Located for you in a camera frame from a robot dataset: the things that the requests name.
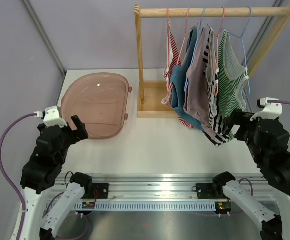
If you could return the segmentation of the black white striped tank top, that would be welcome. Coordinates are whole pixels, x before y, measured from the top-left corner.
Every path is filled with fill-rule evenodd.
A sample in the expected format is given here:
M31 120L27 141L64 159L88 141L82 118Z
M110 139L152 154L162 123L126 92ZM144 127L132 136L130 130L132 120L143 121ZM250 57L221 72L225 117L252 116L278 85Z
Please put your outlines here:
M208 124L209 132L205 134L208 140L216 147L223 145L231 140L231 136L221 134L223 126L222 117L218 106L218 97L216 90L218 85L218 65L216 61L216 52L214 50L214 31L208 28L206 46L203 52L204 71L203 76L207 83L207 100L208 100Z

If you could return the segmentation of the green white striped tank top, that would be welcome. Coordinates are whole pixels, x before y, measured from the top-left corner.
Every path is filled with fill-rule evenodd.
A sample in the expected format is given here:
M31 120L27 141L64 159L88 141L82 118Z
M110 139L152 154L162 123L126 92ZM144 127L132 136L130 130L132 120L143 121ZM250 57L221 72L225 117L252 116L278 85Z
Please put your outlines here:
M238 62L231 46L230 35L226 30L222 33L218 54L218 107L220 111L218 131L220 135L223 135L224 119L228 118L233 110L246 108L242 85L249 79L249 76L247 67Z

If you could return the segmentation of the mauve tank top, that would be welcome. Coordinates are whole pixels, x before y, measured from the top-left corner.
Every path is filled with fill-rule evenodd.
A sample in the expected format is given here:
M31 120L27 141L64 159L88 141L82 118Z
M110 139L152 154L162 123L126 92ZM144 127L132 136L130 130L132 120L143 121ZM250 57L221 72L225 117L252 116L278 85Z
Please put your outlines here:
M216 133L211 129L209 123L208 84L205 77L209 51L205 50L205 37L206 29L202 28L193 53L192 62L186 72L188 87L185 93L183 109L186 114L200 122L206 138L217 147L220 143L216 139Z

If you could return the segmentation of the pink wire hanger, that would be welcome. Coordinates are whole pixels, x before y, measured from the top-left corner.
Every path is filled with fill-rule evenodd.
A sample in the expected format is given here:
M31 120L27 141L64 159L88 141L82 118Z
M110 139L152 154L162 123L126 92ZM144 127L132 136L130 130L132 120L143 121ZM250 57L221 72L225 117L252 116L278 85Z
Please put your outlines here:
M186 60L187 60L187 58L186 58L186 52L187 52L186 51L186 46L187 46L187 40L188 40L188 37L189 37L189 33L191 32L188 29L189 10L190 10L190 7L187 8L187 12L186 12L184 37L183 37L183 41L182 41L182 45L181 45L181 49L180 49L180 56L183 57L182 60L181 60L181 65L180 65L180 70L179 70L180 76L179 76L179 80L178 80L180 93L184 92L185 70L186 70L186 66L187 66L187 64L186 64Z
M219 48L219 38L220 38L220 33L221 33L221 29L222 29L222 25L223 25L223 22L224 22L224 18L225 18L225 7L222 6L222 19L221 19L221 23L220 23L220 26L219 26L219 29L218 29L218 32L216 34L216 38L217 38L217 41L216 41L216 64L217 64L217 73L219 71L219 68L218 68L218 57L219 57L219 53L218 53L218 48ZM218 95L218 83L216 84L216 89L215 89L215 96Z
M166 53L167 53L167 64L165 72L165 82L167 92L170 92L170 66L172 62L172 50L171 50L171 40L170 40L170 21L169 21L169 9L167 8L167 43L166 43Z

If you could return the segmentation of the teal tank top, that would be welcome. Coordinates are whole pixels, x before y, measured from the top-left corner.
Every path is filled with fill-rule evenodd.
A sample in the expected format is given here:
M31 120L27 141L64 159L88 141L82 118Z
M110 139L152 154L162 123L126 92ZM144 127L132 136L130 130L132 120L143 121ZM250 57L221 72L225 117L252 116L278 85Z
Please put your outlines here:
M180 66L175 65L173 67L172 75L170 77L170 82L173 84L171 108L182 120L186 121L187 123L197 128L198 130L202 131L203 129L201 123L195 118L185 113L183 110L183 105L185 101L184 86L186 81L186 72L191 63L196 40L197 40L197 27L193 26L189 34L189 38L187 40L186 45L187 55L185 57L185 60Z

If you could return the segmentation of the red white striped tank top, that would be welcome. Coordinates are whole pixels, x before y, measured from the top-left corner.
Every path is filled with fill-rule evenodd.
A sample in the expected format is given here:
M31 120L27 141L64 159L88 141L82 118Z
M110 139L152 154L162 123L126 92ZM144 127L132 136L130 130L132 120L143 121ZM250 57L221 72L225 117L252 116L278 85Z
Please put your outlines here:
M175 65L181 65L178 63L179 52L176 46L176 42L171 32L170 21L167 21L167 46L166 46L166 53L167 53L167 62L164 68L164 80L167 89L167 95L161 100L161 103L166 106L171 106L172 102L172 93L169 91L170 85L170 77L172 75L172 69Z

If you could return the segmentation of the light blue wire hanger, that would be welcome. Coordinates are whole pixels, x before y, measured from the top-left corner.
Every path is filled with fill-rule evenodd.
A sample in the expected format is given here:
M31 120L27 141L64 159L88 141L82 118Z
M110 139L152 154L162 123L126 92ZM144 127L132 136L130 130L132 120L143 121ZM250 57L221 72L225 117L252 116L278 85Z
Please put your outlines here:
M189 33L189 37L187 40L187 46L186 46L186 51L187 51L186 58L187 58L187 60L190 60L190 63L188 64L187 71L189 70L189 68L192 66L192 63L193 63L193 58L194 58L194 54L195 54L195 51L197 48L198 40L199 40L201 32L202 32L202 19L204 18L205 9L206 8L203 8L201 16L200 16L200 21L196 26L196 34L194 34L194 27L191 28L191 32ZM194 42L195 42L194 47L191 50L190 45L193 42L192 41L193 37L196 37L196 38L194 40ZM188 77L188 73L186 73L184 91L187 90L188 85L189 85L189 77Z

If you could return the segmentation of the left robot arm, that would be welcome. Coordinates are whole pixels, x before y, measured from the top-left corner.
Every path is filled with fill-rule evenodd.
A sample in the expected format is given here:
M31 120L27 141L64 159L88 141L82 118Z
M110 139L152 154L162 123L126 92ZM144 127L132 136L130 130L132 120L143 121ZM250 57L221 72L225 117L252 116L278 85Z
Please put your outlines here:
M24 203L17 219L16 229L20 230L18 240L53 240L76 202L87 199L93 193L92 177L80 172L75 173L60 200L43 215L52 187L65 163L71 145L88 138L85 125L78 116L72 116L76 126L59 127L40 124L40 135L36 147L23 167L20 185Z

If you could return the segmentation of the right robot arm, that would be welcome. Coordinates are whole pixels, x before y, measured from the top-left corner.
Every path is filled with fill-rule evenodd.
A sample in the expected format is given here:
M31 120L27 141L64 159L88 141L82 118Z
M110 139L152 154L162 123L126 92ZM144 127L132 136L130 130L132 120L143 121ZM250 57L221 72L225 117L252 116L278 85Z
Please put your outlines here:
M289 133L277 118L252 119L252 113L236 109L224 119L223 133L239 126L235 139L248 147L251 157L272 187L279 214L267 210L242 189L229 172L212 180L212 194L233 201L257 226L263 240L290 240L290 153Z

